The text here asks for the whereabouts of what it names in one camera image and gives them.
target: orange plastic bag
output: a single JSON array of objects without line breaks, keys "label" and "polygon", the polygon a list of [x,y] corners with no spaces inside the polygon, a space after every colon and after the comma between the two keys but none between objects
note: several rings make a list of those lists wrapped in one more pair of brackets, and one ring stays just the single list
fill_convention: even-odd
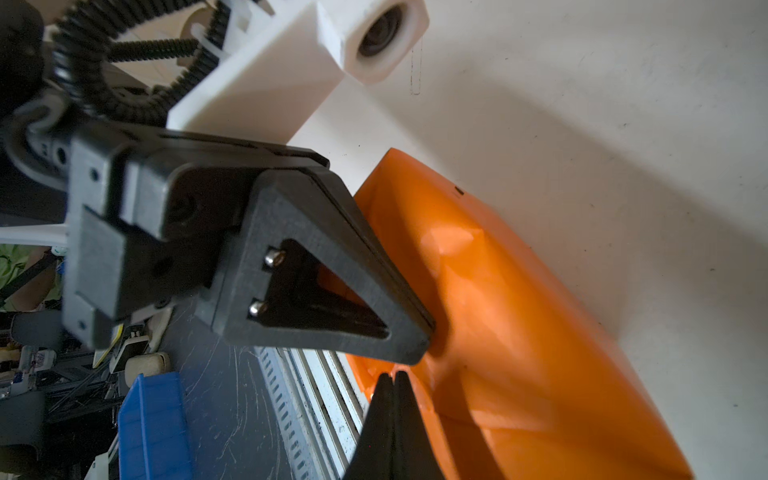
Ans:
[{"label": "orange plastic bag", "polygon": [[482,202],[397,150],[355,196],[437,330],[409,372],[446,478],[692,478],[614,342]]}]

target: green fabric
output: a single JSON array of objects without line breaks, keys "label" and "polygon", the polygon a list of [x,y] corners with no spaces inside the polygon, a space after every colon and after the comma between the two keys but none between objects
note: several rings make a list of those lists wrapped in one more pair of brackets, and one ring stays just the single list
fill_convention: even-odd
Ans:
[{"label": "green fabric", "polygon": [[[34,247],[29,245],[11,245],[9,243],[0,243],[0,288],[8,285],[8,282],[16,278],[27,266],[29,254]],[[57,300],[61,298],[61,278],[57,274],[54,280],[54,286],[51,292],[45,297],[44,301]],[[5,302],[5,307],[0,305],[0,312],[14,312],[11,301]]]}]

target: silver screw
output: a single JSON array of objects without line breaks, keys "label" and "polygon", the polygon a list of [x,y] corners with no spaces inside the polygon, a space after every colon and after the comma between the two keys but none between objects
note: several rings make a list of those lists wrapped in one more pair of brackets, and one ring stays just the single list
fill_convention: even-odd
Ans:
[{"label": "silver screw", "polygon": [[266,256],[264,256],[264,264],[269,268],[274,268],[276,266],[280,266],[280,264],[285,259],[285,250],[276,250],[274,248],[270,248],[270,251],[266,252]]},{"label": "silver screw", "polygon": [[254,300],[253,303],[250,304],[248,307],[248,315],[250,316],[259,316],[261,313],[266,312],[266,302],[260,302],[259,300]]}]

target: blue plastic bin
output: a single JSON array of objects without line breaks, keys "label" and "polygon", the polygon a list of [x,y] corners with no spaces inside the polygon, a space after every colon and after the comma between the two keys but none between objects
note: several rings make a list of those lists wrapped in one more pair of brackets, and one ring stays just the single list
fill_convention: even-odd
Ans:
[{"label": "blue plastic bin", "polygon": [[118,413],[120,480],[190,480],[179,374],[136,378]]}]

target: dark gray floor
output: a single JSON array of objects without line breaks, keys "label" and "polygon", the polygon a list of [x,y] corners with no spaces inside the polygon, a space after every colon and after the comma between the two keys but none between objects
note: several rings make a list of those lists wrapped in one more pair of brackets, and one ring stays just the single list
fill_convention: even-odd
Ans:
[{"label": "dark gray floor", "polygon": [[264,378],[251,347],[228,346],[178,305],[161,343],[184,388],[195,478],[292,478]]}]

